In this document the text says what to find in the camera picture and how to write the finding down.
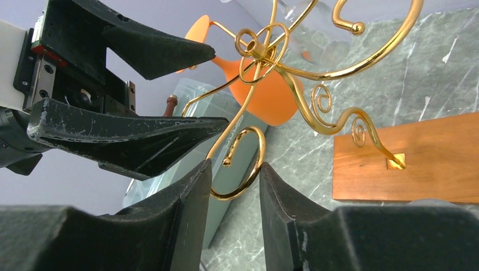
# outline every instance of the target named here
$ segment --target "black plastic part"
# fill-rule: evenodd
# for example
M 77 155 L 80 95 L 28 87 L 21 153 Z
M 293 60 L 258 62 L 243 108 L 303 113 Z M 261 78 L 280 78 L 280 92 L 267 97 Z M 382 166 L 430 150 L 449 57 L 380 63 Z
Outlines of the black plastic part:
M 477 270 L 479 221 L 459 207 L 339 207 L 329 212 L 264 163 L 267 270 Z
M 29 116 L 23 112 L 0 107 L 0 168 L 30 175 L 50 148 L 27 136 Z
M 38 45 L 102 84 L 107 47 L 147 80 L 215 57 L 209 45 L 147 27 L 98 0 L 48 0 Z
M 37 154 L 35 156 L 10 164 L 7 166 L 7 168 L 16 174 L 28 176 L 35 169 L 42 157 L 43 155 Z
M 97 161 L 104 169 L 146 180 L 227 125 L 222 117 L 104 115 L 45 98 L 33 106 L 27 134 L 41 144 Z
M 35 60 L 37 55 L 32 52 L 32 37 L 33 28 L 25 33 L 25 39 L 20 51 L 20 58 L 16 67 L 14 77 L 14 88 L 25 96 L 30 93 L 30 86 L 32 85 L 33 70 L 35 69 Z
M 116 215 L 0 207 L 0 269 L 198 270 L 211 178 L 205 160 Z

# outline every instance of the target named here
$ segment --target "gold curved rod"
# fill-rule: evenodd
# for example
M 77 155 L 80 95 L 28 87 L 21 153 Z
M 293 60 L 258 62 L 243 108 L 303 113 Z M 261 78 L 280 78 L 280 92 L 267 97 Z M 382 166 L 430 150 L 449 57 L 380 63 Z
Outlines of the gold curved rod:
M 406 16 L 401 27 L 398 31 L 394 34 L 394 36 L 377 50 L 374 54 L 369 56 L 368 58 L 364 59 L 363 61 L 349 67 L 342 69 L 340 71 L 334 72 L 308 72 L 308 71 L 301 71 L 282 63 L 278 64 L 278 68 L 283 69 L 286 72 L 291 73 L 292 75 L 300 76 L 306 79 L 315 80 L 315 81 L 325 81 L 325 80 L 336 80 L 349 77 L 356 73 L 365 71 L 366 69 L 372 67 L 380 60 L 382 60 L 385 56 L 389 55 L 392 50 L 394 50 L 402 41 L 403 39 L 409 34 L 411 28 L 416 23 L 417 17 L 419 16 L 421 9 L 423 7 L 424 0 L 412 0 L 411 7 L 409 9 L 409 13 Z M 268 62 L 269 64 L 273 64 L 274 60 L 270 58 L 264 58 L 263 61 Z
M 261 169 L 261 166 L 263 165 L 264 156 L 266 153 L 266 138 L 264 137 L 263 132 L 258 127 L 255 127 L 255 126 L 248 126 L 244 128 L 243 130 L 241 130 L 241 132 L 239 132 L 236 135 L 236 138 L 234 139 L 233 143 L 228 149 L 225 159 L 223 160 L 223 165 L 225 167 L 229 167 L 231 165 L 231 159 L 233 158 L 233 155 L 236 152 L 236 149 L 238 148 L 238 144 L 240 140 L 249 133 L 255 133 L 256 136 L 258 136 L 258 140 L 259 140 L 258 157 L 256 158 L 256 162 L 254 164 L 253 169 L 251 170 L 250 175 L 248 176 L 247 179 L 241 182 L 238 188 L 236 188 L 234 191 L 229 192 L 227 194 L 218 194 L 215 190 L 212 189 L 211 195 L 215 199 L 232 200 L 241 196 L 251 186 L 251 184 L 254 182 L 254 180 L 258 176 L 259 170 Z
M 351 21 L 341 19 L 341 10 L 343 9 L 343 6 L 346 2 L 347 0 L 338 0 L 338 2 L 336 2 L 336 5 L 334 5 L 332 17 L 333 24 L 338 28 L 351 32 L 355 36 L 359 36 L 364 33 L 364 30 L 366 30 L 366 26 L 362 21 L 357 21 L 356 23 L 353 23 Z
M 400 161 L 398 158 L 396 158 L 389 150 L 387 150 L 382 145 L 381 141 L 379 140 L 379 136 L 377 135 L 376 128 L 374 127 L 373 121 L 371 120 L 369 115 L 366 112 L 364 112 L 364 110 L 362 110 L 361 108 L 358 108 L 358 107 L 350 107 L 350 108 L 344 110 L 341 113 L 341 115 L 339 116 L 338 120 L 335 123 L 335 126 L 333 126 L 333 127 L 324 126 L 323 124 L 321 124 L 321 122 L 319 122 L 315 118 L 313 113 L 311 113 L 311 111 L 309 109 L 309 106 L 308 106 L 308 103 L 306 102 L 306 99 L 304 98 L 303 94 L 299 91 L 298 84 L 296 83 L 294 77 L 291 74 L 289 74 L 289 73 L 287 73 L 287 72 L 285 72 L 285 71 L 283 71 L 279 68 L 277 68 L 276 71 L 286 81 L 287 85 L 289 86 L 289 88 L 291 90 L 293 98 L 294 98 L 296 104 L 298 105 L 299 112 L 303 116 L 303 119 L 305 120 L 305 122 L 314 131 L 316 131 L 320 134 L 326 135 L 326 136 L 332 136 L 332 135 L 338 133 L 346 125 L 346 122 L 351 115 L 356 114 L 360 117 L 361 120 L 364 121 L 364 123 L 368 127 L 368 132 L 369 132 L 369 135 L 371 136 L 371 140 L 372 140 L 372 143 L 373 143 L 374 147 L 376 147 L 376 149 L 378 149 L 380 152 L 382 152 L 389 160 L 392 160 L 396 164 L 398 164 L 399 167 L 401 167 L 403 169 L 406 168 L 406 165 L 402 161 Z M 353 127 L 352 129 L 353 129 L 353 131 L 356 131 L 356 133 L 353 133 L 354 143 L 357 146 L 360 146 L 357 142 L 358 134 L 360 132 L 360 128 L 355 129 L 355 127 Z
M 217 27 L 219 27 L 221 30 L 223 30 L 224 32 L 226 32 L 226 34 L 230 35 L 231 37 L 233 38 L 236 38 L 236 34 L 234 34 L 231 30 L 229 30 L 228 28 L 226 28 L 224 25 L 218 23 L 217 21 L 211 21 L 210 22 L 210 27 L 212 25 L 215 25 Z M 243 44 L 244 46 L 248 46 L 248 43 L 246 43 L 245 41 L 240 41 L 241 44 Z
M 248 66 L 246 66 L 245 68 L 245 71 L 244 72 L 247 72 L 250 70 L 250 68 L 255 64 L 255 60 L 253 60 L 253 62 L 251 62 Z M 183 111 L 181 113 L 181 116 L 182 117 L 185 117 L 186 116 L 186 112 L 188 111 L 188 109 L 190 108 L 190 106 L 199 101 L 199 100 L 202 100 L 202 99 L 205 99 L 206 97 L 210 96 L 210 95 L 213 95 L 215 93 L 217 93 L 218 91 L 224 89 L 224 88 L 227 88 L 229 85 L 231 85 L 232 83 L 236 82 L 238 79 L 240 78 L 240 75 L 237 75 L 235 77 L 233 77 L 233 79 L 229 80 L 228 82 L 226 82 L 225 84 L 217 87 L 216 89 L 213 89 L 213 90 L 210 90 L 206 93 L 203 93 L 201 94 L 200 96 L 198 97 L 195 97 L 193 99 L 191 99 L 190 101 L 188 101 L 185 105 L 185 108 L 183 108 Z
M 316 5 L 316 3 L 318 2 L 318 0 L 312 0 L 311 3 L 306 7 L 306 9 L 303 11 L 303 13 L 301 13 L 301 15 L 296 19 L 296 21 L 294 21 L 290 27 L 288 27 L 288 30 L 289 32 L 292 32 L 293 30 L 296 29 L 296 27 L 298 27 L 298 25 L 304 20 L 304 18 L 306 18 L 306 16 L 308 16 L 308 14 L 311 12 L 311 10 L 313 10 L 314 6 Z M 268 48 L 272 48 L 272 47 L 275 47 L 277 46 L 282 40 L 284 40 L 285 38 L 285 35 L 286 33 L 283 33 L 281 35 L 279 35 L 273 42 L 271 42 L 268 46 Z
M 261 65 L 258 64 L 256 65 L 256 70 L 255 70 L 255 73 L 254 73 L 254 77 L 253 79 L 256 80 L 259 75 L 260 75 L 260 72 L 261 72 Z M 206 155 L 206 159 L 211 159 L 213 157 L 213 155 L 215 154 L 215 152 L 218 150 L 218 148 L 220 147 L 220 145 L 223 143 L 223 141 L 225 141 L 225 139 L 228 138 L 228 135 L 229 133 L 231 133 L 231 130 L 233 130 L 233 127 L 236 125 L 236 123 L 238 122 L 238 120 L 240 120 L 241 116 L 243 115 L 243 113 L 245 113 L 246 111 L 246 108 L 248 107 L 248 104 L 250 104 L 250 101 L 251 101 L 251 98 L 253 97 L 253 94 L 254 94 L 254 91 L 256 89 L 256 84 L 253 84 L 250 88 L 250 91 L 248 92 L 248 95 L 246 96 L 246 99 L 245 101 L 243 102 L 243 105 L 241 106 L 241 108 L 239 109 L 238 113 L 234 116 L 234 118 L 231 120 L 231 122 L 228 124 L 228 126 L 226 127 L 226 129 L 222 132 L 222 134 L 220 135 L 220 137 L 216 140 L 216 142 L 213 144 L 213 146 L 211 147 L 210 151 L 208 152 L 208 154 Z M 252 176 L 253 174 L 258 174 L 257 172 L 252 172 L 250 174 L 250 176 Z M 210 194 L 212 197 L 214 197 L 215 199 L 218 199 L 218 200 L 227 200 L 227 195 L 231 198 L 231 195 L 230 193 L 228 194 L 219 194 L 215 191 L 215 189 L 213 189 L 213 187 L 211 188 L 210 190 Z
M 273 9 L 271 10 L 271 18 L 269 20 L 269 24 L 272 24 L 276 20 L 276 11 L 278 10 L 278 0 L 273 0 Z M 264 39 L 264 44 L 268 45 L 269 40 L 271 39 L 272 29 L 266 31 L 266 38 Z

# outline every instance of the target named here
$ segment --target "white wall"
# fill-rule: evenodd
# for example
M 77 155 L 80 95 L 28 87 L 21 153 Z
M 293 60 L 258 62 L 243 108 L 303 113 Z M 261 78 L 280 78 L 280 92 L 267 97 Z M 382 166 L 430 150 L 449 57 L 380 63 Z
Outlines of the white wall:
M 175 36 L 184 36 L 191 25 L 208 14 L 233 31 L 248 27 L 259 30 L 246 11 L 235 2 L 223 4 L 219 0 L 102 0 L 114 10 Z M 24 29 L 34 26 L 41 15 L 44 0 L 0 0 L 0 19 Z M 237 59 L 233 39 L 218 29 L 211 29 L 207 43 L 216 54 L 225 59 Z M 137 113 L 147 116 L 162 115 L 167 97 L 178 80 L 189 77 L 212 85 L 225 82 L 221 71 L 212 63 L 200 65 L 193 71 L 171 74 L 146 81 L 116 55 L 109 56 L 107 66 L 123 80 L 136 84 Z M 28 176 L 0 169 L 1 204 L 66 204 L 93 214 L 114 213 L 130 179 L 103 171 L 93 161 L 58 150 L 45 153 L 38 167 Z
M 271 0 L 234 0 L 239 3 L 261 26 L 269 23 L 271 13 Z M 289 6 L 309 1 L 283 0 Z M 336 0 L 323 0 L 328 6 L 333 7 Z M 349 0 L 343 9 L 342 17 L 349 21 L 380 21 L 403 18 L 409 10 L 411 2 L 406 0 Z M 478 7 L 478 0 L 424 0 L 422 14 L 458 10 L 463 8 Z

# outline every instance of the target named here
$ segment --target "glass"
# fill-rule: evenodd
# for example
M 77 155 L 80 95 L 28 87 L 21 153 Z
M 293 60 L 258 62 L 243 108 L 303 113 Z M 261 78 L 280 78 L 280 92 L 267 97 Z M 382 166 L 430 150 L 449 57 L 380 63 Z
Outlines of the glass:
M 284 9 L 284 20 L 289 27 L 310 1 L 302 1 L 295 6 L 288 6 L 282 0 L 278 3 Z M 318 2 L 290 35 L 289 49 L 323 69 L 335 68 L 347 56 L 351 47 L 351 33 L 335 27 L 331 21 L 332 14 L 332 8 Z

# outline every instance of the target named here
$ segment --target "gold spiral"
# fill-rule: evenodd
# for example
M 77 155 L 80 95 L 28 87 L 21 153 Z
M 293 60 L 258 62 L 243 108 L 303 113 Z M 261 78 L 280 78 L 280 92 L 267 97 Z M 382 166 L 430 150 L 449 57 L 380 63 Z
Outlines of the gold spiral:
M 354 145 L 356 145 L 358 148 L 361 148 L 366 142 L 366 134 L 364 132 L 364 126 L 357 123 L 358 120 L 364 121 L 364 118 L 358 115 L 352 120 L 351 134 Z
M 316 94 L 320 93 L 321 90 L 324 90 L 325 94 L 319 94 L 316 97 Z M 323 98 L 327 99 L 328 101 L 328 107 L 326 109 L 323 107 L 323 103 L 321 103 L 321 100 Z M 319 115 L 319 112 L 317 111 L 317 109 L 319 108 L 319 111 L 326 114 L 329 113 L 329 111 L 331 111 L 331 108 L 333 107 L 333 98 L 331 97 L 329 89 L 325 85 L 318 84 L 314 86 L 311 90 L 311 107 L 313 108 L 313 113 L 315 117 L 321 124 L 328 127 L 334 127 L 336 125 L 334 123 L 328 123 L 324 121 L 323 118 L 321 118 L 321 116 Z

